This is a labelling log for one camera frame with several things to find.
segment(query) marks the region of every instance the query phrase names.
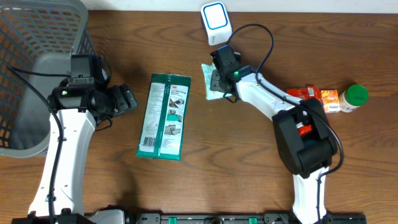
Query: barcode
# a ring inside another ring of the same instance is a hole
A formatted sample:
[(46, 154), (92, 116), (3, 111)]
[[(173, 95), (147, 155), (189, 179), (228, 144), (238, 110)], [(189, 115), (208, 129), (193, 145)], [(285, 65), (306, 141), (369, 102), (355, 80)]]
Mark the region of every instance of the barcode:
[(313, 88), (308, 88), (308, 94), (310, 96), (315, 96), (314, 92), (313, 92)]
[(155, 142), (156, 142), (156, 138), (145, 137), (144, 143), (142, 144), (142, 146), (154, 147)]

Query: white backdrop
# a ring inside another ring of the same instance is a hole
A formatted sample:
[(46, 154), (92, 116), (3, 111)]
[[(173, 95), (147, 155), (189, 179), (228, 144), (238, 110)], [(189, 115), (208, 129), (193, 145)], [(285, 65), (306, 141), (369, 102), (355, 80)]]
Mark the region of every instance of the white backdrop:
[[(212, 0), (81, 0), (91, 10), (200, 11)], [(398, 13), (398, 0), (223, 0), (230, 12)]]

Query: gray plastic basket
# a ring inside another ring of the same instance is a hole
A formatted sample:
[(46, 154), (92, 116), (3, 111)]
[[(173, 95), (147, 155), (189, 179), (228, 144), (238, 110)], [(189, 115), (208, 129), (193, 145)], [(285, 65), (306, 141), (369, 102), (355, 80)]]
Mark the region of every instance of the gray plastic basket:
[[(70, 73), (70, 54), (95, 54), (79, 0), (0, 0), (0, 155), (45, 155), (50, 113), (6, 64), (42, 73)], [(62, 77), (25, 76), (47, 97)]]

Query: wooden table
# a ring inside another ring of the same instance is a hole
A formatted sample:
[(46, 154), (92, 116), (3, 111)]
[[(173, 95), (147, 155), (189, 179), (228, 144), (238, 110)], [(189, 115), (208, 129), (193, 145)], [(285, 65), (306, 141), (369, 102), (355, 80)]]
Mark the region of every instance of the wooden table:
[[(364, 85), (369, 101), (330, 114), (345, 147), (328, 176), (326, 208), (364, 212), (368, 223), (398, 222), (398, 15), (231, 13), (233, 27), (257, 22), (273, 31), (264, 76), (279, 88)], [(242, 101), (205, 100), (201, 63), (211, 63), (199, 12), (90, 12), (88, 30), (140, 104), (93, 135), (84, 180), (87, 212), (108, 204), (165, 213), (289, 210), (292, 175), (279, 159), (272, 123)], [(256, 66), (269, 48), (260, 29), (242, 30), (234, 49)], [(192, 77), (182, 160), (136, 158), (152, 72)], [(0, 222), (24, 217), (39, 186), (43, 158), (0, 158)]]

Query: red package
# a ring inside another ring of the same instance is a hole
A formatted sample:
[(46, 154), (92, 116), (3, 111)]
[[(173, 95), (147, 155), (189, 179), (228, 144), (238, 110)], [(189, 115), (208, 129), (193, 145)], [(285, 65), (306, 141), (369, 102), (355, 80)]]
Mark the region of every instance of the red package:
[[(292, 96), (299, 97), (303, 100), (307, 100), (309, 98), (316, 98), (317, 100), (319, 100), (319, 102), (322, 103), (321, 92), (315, 86), (308, 86), (306, 88), (290, 89), (290, 90), (287, 90), (286, 93), (289, 95), (292, 95)], [(309, 133), (311, 130), (312, 130), (311, 124), (308, 126), (302, 126), (301, 128), (298, 129), (301, 136)]]

